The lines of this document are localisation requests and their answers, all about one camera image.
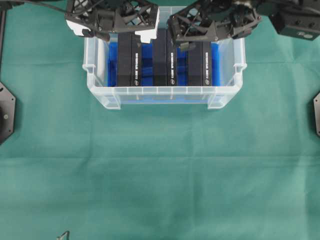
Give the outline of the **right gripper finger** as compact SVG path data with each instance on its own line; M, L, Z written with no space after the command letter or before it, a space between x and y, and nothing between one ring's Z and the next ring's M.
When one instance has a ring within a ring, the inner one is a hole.
M182 42L180 44L180 51L187 52L195 49L196 43L195 42Z

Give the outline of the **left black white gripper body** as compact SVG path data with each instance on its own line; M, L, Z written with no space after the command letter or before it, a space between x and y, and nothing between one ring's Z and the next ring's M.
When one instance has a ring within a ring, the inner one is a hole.
M69 0L64 18L79 37L90 29L109 35L133 33L150 43L158 35L160 9L148 0Z

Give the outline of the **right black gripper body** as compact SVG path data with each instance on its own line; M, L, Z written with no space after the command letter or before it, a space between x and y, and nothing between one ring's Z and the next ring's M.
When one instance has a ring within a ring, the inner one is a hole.
M173 44L241 39L262 18L251 0L197 0L171 15L167 27Z

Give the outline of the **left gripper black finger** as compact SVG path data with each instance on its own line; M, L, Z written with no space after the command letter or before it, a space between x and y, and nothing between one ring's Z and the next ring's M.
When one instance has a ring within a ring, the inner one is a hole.
M82 34L85 38L98 38L101 39L105 42L109 42L110 41L110 34L107 32L99 32L96 30L92 30L92 29L83 29L82 30Z

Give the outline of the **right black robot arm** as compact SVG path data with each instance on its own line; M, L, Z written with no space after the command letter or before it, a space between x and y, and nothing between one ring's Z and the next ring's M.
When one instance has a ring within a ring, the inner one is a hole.
M267 17L279 35L313 41L320 35L318 0L197 0L167 21L182 51L196 43L242 39Z

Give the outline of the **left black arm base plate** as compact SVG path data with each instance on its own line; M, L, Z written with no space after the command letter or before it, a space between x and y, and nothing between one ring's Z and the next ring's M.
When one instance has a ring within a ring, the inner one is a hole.
M0 83L0 144L3 144L14 132L16 98Z

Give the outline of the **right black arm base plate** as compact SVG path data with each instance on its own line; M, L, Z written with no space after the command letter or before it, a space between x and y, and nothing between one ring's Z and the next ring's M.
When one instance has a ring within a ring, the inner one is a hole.
M320 92L313 99L316 134L320 137Z

